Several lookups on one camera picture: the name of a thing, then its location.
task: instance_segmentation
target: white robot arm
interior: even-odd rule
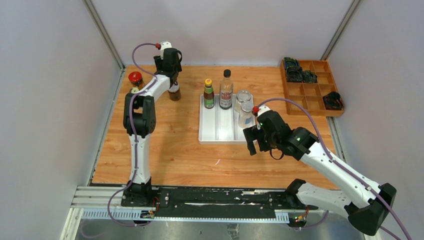
[[[177,82],[182,71],[182,54],[172,48],[169,41],[156,44],[160,55],[154,56],[156,73],[152,80],[140,91],[125,96],[123,126],[131,142],[131,178],[124,191],[124,199],[131,199],[131,206],[145,206],[152,196],[149,169],[149,147],[151,133],[156,127],[155,102]],[[134,110],[142,108],[142,113]]]
[[[294,180],[286,191],[304,205],[337,213],[347,218],[362,233],[375,235],[389,212],[371,189],[390,206],[395,199],[396,189],[389,183],[380,185],[365,177],[327,149],[331,154],[329,157],[314,134],[303,127],[290,129],[281,116],[267,106],[263,105],[256,111],[257,126],[243,130],[250,154],[256,153],[253,141],[257,140],[263,152],[278,149],[318,170],[337,185],[342,193],[316,187],[301,179]],[[357,178],[368,186],[365,187]]]

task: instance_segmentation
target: wooden organizer tray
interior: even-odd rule
[[[303,71],[309,70],[317,76],[317,83],[287,82],[284,61],[281,61],[280,70],[284,97],[300,104],[313,116],[339,117],[344,110],[327,110],[323,96],[332,91],[337,92],[336,83],[330,65],[327,61],[299,60]],[[297,106],[286,102],[288,115],[304,115]]]

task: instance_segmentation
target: sauce bottle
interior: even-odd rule
[[[212,87],[212,80],[206,79],[204,81],[204,92],[203,92],[203,103],[204,107],[207,109],[211,109],[215,105],[215,94],[214,88]]]
[[[145,83],[143,82],[142,73],[139,71],[133,71],[128,75],[128,79],[133,85],[134,88],[142,89],[145,87]]]
[[[233,104],[233,81],[230,79],[231,71],[224,70],[224,78],[219,84],[219,106],[224,109],[230,109]]]
[[[169,98],[172,101],[178,101],[181,99],[181,92],[180,92],[180,85],[178,85],[178,82],[175,82],[169,89]]]

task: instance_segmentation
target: white wall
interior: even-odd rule
[[[397,188],[394,210],[413,239],[424,236],[423,9],[422,0],[363,1],[329,58],[348,162]],[[391,216],[383,226],[406,239]]]
[[[320,59],[352,0],[93,0],[125,64],[169,40],[186,65]],[[154,47],[137,62],[153,64]]]
[[[119,74],[81,0],[1,1],[1,239],[59,238]]]

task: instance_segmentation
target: wooden table surface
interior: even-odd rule
[[[143,66],[154,72],[154,66]],[[183,66],[178,77],[181,99],[171,101],[165,92],[156,102],[156,129],[150,142],[149,166],[153,185],[216,186],[286,188],[294,179],[304,179],[318,187],[337,189],[312,167],[285,156],[271,158],[269,152],[250,156],[243,145],[200,145],[200,95],[206,78],[213,80],[215,93],[223,71],[231,70],[234,93],[246,89],[253,95],[255,104],[275,97],[284,97],[278,67],[250,66]],[[129,136],[123,127],[124,98],[131,86],[128,75],[138,71],[130,65],[117,98],[107,135],[97,163],[93,183],[126,183],[130,178],[131,148]],[[146,82],[151,77],[143,74]],[[314,133],[306,116],[287,115],[286,105],[274,101],[267,103],[279,112],[292,129],[304,127]],[[334,151],[330,130],[324,116],[314,116],[327,147]]]

